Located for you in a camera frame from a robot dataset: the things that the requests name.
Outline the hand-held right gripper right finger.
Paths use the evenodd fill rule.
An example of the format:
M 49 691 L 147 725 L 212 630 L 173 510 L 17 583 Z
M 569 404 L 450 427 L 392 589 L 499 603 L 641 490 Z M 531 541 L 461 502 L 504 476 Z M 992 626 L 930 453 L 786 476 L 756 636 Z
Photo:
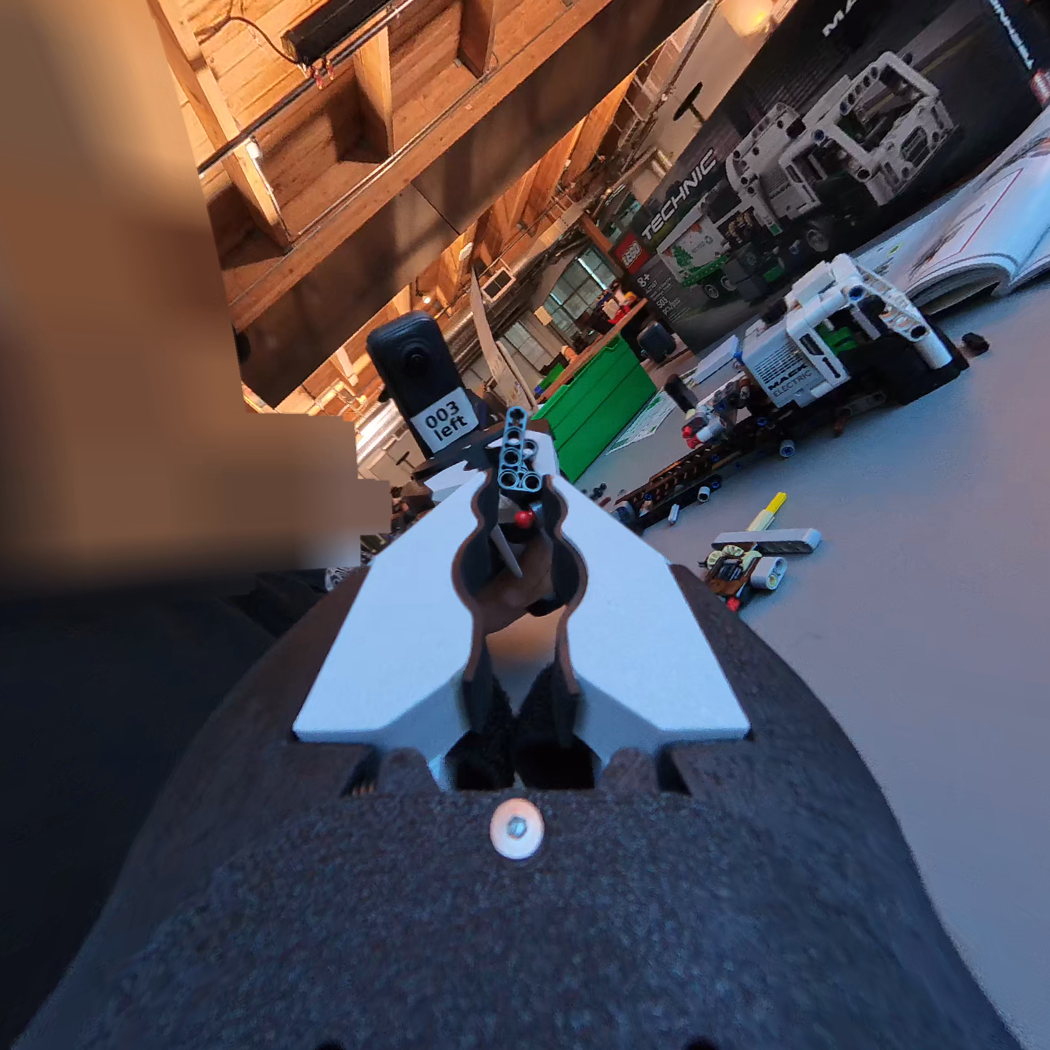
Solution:
M 567 481 L 547 476 L 543 526 L 560 602 L 551 708 L 558 744 L 600 767 L 621 749 L 747 738 L 750 725 L 669 564 Z

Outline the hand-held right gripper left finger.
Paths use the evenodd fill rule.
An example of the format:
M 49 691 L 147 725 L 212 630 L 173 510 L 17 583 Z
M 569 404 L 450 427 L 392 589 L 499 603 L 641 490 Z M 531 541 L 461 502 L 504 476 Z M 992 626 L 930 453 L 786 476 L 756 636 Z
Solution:
M 496 476 L 466 476 L 375 556 L 293 720 L 301 744 L 414 749 L 452 789 L 449 753 L 496 709 L 475 597 L 490 574 L 498 498 Z

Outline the black lego angle beam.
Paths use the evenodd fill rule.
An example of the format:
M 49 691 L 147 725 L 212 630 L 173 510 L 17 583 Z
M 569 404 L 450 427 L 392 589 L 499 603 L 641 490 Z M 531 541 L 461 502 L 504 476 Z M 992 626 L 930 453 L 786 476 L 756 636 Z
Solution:
M 496 488 L 499 493 L 498 526 L 490 529 L 490 543 L 504 569 L 513 576 L 522 576 L 517 566 L 517 550 L 527 546 L 543 513 L 543 483 L 531 471 L 531 455 L 536 447 L 525 441 L 528 413 L 521 407 L 506 408 L 504 431 L 496 458 Z

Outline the small lego gear assembly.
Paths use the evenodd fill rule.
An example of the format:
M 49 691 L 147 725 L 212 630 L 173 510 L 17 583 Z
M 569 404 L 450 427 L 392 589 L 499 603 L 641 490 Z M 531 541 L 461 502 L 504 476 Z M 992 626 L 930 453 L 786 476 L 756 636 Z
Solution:
M 786 560 L 807 556 L 820 547 L 812 528 L 774 528 L 786 493 L 777 491 L 739 532 L 721 532 L 702 562 L 702 583 L 728 612 L 739 612 L 754 597 L 775 593 Z

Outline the white lego truck model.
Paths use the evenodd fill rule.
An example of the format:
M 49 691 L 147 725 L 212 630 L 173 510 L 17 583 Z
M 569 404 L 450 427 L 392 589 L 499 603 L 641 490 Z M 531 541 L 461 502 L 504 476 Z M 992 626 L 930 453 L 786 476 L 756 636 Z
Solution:
M 903 293 L 839 255 L 744 331 L 731 367 L 683 422 L 689 453 L 616 498 L 633 532 L 704 502 L 754 461 L 793 455 L 817 428 L 841 433 L 859 413 L 927 397 L 969 362 Z

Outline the black lego set box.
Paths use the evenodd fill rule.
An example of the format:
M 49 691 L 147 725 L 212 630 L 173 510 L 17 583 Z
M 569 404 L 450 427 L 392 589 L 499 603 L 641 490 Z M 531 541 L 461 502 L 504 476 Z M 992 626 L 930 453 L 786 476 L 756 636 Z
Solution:
M 690 353 L 998 157 L 1047 104 L 1047 2 L 790 2 L 719 100 L 712 69 L 697 43 L 615 242 Z

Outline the lego instruction booklet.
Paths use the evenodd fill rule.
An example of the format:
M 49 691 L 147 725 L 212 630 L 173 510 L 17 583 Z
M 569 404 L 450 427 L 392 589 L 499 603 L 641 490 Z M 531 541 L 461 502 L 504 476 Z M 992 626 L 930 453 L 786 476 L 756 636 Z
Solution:
M 971 297 L 1004 297 L 1050 265 L 1050 112 L 957 194 L 857 264 L 897 287 L 924 314 Z

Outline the person's left hand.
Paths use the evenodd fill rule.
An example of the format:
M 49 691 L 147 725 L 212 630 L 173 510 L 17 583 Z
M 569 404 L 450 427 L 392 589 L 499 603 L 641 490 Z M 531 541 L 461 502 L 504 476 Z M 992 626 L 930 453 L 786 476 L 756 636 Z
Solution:
M 499 573 L 478 593 L 479 624 L 483 636 L 515 624 L 536 603 L 553 600 L 549 566 L 522 570 L 522 576 Z

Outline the green plastic bin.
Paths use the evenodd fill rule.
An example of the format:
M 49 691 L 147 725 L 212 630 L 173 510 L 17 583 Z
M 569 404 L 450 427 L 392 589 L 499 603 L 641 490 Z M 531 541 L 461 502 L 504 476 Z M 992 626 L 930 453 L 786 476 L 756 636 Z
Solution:
M 656 388 L 623 336 L 615 336 L 534 413 L 544 419 L 558 467 L 574 483 L 650 404 Z

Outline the green white sticker sheet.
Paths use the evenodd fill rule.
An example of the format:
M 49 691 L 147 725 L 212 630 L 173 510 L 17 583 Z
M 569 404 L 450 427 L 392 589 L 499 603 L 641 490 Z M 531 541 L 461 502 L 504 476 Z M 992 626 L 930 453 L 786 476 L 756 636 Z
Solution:
M 638 441 L 648 441 L 658 431 L 663 419 L 676 412 L 669 393 L 656 390 L 630 425 L 607 444 L 606 453 L 626 449 Z

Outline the small white box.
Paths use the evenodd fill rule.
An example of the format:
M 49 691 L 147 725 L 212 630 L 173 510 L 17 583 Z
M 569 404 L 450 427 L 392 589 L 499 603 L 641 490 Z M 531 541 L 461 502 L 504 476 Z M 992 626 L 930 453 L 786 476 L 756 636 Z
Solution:
M 717 371 L 742 359 L 742 342 L 738 334 L 728 334 L 716 351 L 711 351 L 692 371 L 692 381 L 702 384 Z

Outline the black shirt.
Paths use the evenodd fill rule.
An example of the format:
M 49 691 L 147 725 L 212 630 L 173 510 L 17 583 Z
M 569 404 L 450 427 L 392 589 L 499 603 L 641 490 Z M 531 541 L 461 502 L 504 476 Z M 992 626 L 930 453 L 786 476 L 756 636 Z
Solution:
M 2 597 L 2 1048 L 64 979 L 177 764 L 333 570 Z

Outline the black ceiling lamp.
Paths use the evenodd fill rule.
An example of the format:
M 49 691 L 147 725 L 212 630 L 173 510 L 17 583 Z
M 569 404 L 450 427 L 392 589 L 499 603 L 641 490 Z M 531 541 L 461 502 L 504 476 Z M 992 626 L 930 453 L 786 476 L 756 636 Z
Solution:
M 311 65 L 333 53 L 385 4 L 385 0 L 325 0 L 279 37 L 283 53 L 296 65 Z

